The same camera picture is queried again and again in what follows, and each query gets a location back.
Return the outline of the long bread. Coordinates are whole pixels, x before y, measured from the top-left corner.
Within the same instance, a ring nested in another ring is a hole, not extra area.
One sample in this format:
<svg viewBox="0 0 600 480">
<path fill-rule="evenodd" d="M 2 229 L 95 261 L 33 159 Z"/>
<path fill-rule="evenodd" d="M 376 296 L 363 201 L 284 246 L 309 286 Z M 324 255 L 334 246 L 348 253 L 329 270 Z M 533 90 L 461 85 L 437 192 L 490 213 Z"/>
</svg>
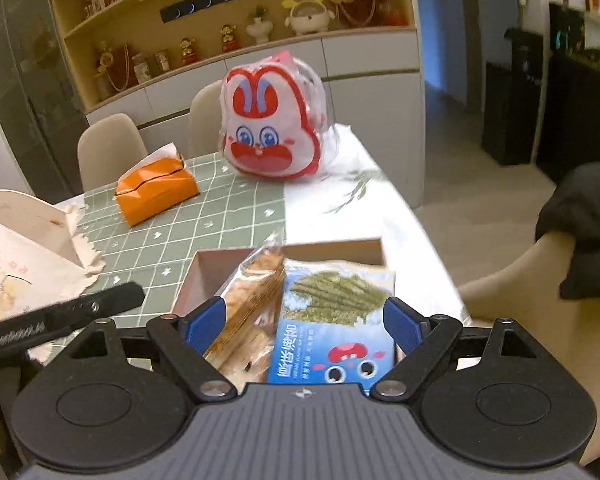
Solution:
<svg viewBox="0 0 600 480">
<path fill-rule="evenodd" d="M 286 278 L 279 242 L 270 238 L 238 264 L 218 291 L 225 325 L 204 354 L 237 390 L 265 382 Z"/>
</svg>

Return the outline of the blue seaweed snack packet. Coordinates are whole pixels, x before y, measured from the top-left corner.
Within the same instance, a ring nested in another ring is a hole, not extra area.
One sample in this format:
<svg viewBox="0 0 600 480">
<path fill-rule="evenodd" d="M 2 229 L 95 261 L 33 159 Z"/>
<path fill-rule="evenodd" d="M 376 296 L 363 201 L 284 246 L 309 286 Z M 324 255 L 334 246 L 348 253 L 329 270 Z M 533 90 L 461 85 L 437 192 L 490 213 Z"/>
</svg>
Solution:
<svg viewBox="0 0 600 480">
<path fill-rule="evenodd" d="M 384 326 L 393 291 L 394 274 L 384 266 L 287 259 L 268 382 L 370 391 L 396 362 Z"/>
</svg>

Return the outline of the red white bunny bag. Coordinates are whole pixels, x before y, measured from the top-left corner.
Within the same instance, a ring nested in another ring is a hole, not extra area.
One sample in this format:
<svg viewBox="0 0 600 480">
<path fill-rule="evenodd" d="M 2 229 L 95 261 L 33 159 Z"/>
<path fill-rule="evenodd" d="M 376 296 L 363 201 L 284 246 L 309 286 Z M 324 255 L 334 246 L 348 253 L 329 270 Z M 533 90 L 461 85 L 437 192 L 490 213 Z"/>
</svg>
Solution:
<svg viewBox="0 0 600 480">
<path fill-rule="evenodd" d="M 220 148 L 234 168 L 271 180 L 317 174 L 328 130 L 326 94 L 300 58 L 280 51 L 232 68 L 220 105 Z"/>
</svg>

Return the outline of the black jacket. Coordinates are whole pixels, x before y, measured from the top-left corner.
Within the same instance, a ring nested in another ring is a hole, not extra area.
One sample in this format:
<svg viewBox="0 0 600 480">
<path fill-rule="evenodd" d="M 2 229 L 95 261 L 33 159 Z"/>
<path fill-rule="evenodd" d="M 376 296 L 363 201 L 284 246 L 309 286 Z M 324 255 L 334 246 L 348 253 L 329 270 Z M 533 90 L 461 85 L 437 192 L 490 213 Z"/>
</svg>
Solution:
<svg viewBox="0 0 600 480">
<path fill-rule="evenodd" d="M 600 162 L 574 168 L 559 182 L 539 213 L 535 237 L 551 232 L 574 239 L 559 295 L 565 300 L 600 298 Z"/>
</svg>

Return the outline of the beige chair far left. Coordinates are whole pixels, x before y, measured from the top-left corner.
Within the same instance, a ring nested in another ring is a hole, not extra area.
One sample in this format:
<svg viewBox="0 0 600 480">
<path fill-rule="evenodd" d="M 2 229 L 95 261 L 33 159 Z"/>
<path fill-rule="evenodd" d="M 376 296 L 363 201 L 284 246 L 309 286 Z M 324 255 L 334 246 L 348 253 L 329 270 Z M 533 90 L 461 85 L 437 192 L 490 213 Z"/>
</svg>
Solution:
<svg viewBox="0 0 600 480">
<path fill-rule="evenodd" d="M 83 191 L 117 181 L 148 155 L 137 126 L 127 114 L 102 118 L 79 138 L 78 155 Z"/>
</svg>

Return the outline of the green checkered tablecloth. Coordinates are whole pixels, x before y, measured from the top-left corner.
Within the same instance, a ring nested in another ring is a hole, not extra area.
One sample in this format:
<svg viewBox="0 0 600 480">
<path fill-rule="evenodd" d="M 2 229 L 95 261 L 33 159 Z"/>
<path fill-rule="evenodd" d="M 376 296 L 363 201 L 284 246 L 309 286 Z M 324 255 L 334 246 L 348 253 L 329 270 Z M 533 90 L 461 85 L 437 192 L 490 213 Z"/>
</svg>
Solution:
<svg viewBox="0 0 600 480">
<path fill-rule="evenodd" d="M 105 267 L 86 291 L 135 282 L 145 300 L 114 318 L 140 327 L 169 313 L 198 250 L 260 245 L 285 231 L 284 185 L 238 174 L 218 153 L 189 159 L 199 194 L 132 228 L 124 220 L 114 185 L 95 188 L 70 204 L 78 232 L 93 243 Z"/>
</svg>

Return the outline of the black fish tank stand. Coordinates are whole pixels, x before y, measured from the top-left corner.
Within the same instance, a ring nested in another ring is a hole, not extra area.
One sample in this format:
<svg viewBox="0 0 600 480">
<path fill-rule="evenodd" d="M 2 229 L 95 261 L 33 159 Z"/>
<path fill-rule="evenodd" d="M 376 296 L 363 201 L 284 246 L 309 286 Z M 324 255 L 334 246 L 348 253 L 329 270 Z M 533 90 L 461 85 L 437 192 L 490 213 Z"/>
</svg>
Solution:
<svg viewBox="0 0 600 480">
<path fill-rule="evenodd" d="M 552 2 L 543 37 L 507 29 L 512 62 L 486 64 L 481 148 L 501 166 L 533 162 L 554 183 L 600 162 L 600 47 L 585 40 L 582 11 Z"/>
</svg>

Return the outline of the beige chair with jacket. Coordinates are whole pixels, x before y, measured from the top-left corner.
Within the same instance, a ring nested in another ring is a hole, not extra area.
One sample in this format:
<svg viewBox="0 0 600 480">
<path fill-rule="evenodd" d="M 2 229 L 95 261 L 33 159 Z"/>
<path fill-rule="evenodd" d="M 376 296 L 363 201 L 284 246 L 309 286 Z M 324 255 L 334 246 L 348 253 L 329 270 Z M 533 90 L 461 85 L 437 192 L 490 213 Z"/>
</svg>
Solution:
<svg viewBox="0 0 600 480">
<path fill-rule="evenodd" d="M 466 283 L 460 298 L 476 323 L 513 318 L 588 390 L 597 410 L 593 437 L 581 463 L 600 457 L 600 298 L 565 300 L 574 239 L 548 233 L 501 271 Z"/>
</svg>

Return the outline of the beige chair far middle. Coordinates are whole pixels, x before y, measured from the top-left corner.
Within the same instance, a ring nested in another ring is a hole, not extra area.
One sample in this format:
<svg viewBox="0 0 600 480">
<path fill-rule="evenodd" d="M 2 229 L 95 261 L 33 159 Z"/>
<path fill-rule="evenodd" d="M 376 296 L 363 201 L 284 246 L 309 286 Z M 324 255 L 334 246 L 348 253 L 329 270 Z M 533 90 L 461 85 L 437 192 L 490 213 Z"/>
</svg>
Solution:
<svg viewBox="0 0 600 480">
<path fill-rule="evenodd" d="M 194 96 L 189 107 L 188 150 L 192 157 L 216 152 L 222 125 L 222 80 L 207 84 Z"/>
</svg>

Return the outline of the orange tissue box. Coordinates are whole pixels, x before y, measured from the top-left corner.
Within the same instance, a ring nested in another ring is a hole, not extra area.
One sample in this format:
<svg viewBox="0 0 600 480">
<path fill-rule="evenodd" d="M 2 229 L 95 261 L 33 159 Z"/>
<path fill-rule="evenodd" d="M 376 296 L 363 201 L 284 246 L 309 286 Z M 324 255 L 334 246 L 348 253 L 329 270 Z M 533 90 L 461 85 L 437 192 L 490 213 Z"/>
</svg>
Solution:
<svg viewBox="0 0 600 480">
<path fill-rule="evenodd" d="M 198 196 L 197 181 L 174 143 L 152 152 L 117 180 L 114 198 L 129 226 Z"/>
</svg>

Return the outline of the large cream paper bag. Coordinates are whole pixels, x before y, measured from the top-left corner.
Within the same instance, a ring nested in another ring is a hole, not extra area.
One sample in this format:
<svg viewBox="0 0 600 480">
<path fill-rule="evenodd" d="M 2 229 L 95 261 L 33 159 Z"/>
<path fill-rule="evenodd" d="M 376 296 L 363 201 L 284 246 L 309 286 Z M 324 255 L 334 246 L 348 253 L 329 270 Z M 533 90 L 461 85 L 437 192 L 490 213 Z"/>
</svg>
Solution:
<svg viewBox="0 0 600 480">
<path fill-rule="evenodd" d="M 84 212 L 0 190 L 0 322 L 72 299 L 97 281 L 105 261 L 78 231 Z"/>
</svg>

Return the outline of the pink cardboard box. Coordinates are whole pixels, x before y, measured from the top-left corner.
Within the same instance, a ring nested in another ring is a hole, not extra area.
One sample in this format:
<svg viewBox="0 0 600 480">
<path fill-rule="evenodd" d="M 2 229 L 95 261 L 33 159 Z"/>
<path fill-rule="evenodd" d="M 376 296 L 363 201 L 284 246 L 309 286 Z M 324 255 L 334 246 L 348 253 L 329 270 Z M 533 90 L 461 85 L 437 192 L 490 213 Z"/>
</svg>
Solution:
<svg viewBox="0 0 600 480">
<path fill-rule="evenodd" d="M 344 260 L 384 266 L 386 257 L 379 238 L 369 240 L 337 240 L 309 244 L 288 244 L 282 248 L 285 257 L 300 261 Z M 184 316 L 218 292 L 252 248 L 200 250 L 194 255 L 172 312 Z"/>
</svg>

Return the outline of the wooden shelf cabinet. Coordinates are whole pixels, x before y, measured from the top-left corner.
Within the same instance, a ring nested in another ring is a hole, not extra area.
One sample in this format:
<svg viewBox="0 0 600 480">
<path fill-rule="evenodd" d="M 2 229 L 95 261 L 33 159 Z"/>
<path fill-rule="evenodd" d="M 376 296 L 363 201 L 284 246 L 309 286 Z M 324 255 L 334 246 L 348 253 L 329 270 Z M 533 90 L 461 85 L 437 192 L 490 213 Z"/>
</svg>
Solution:
<svg viewBox="0 0 600 480">
<path fill-rule="evenodd" d="M 417 0 L 50 0 L 86 118 L 123 113 L 145 142 L 201 149 L 196 94 L 232 68 L 288 51 L 322 78 L 407 203 L 425 184 Z"/>
</svg>

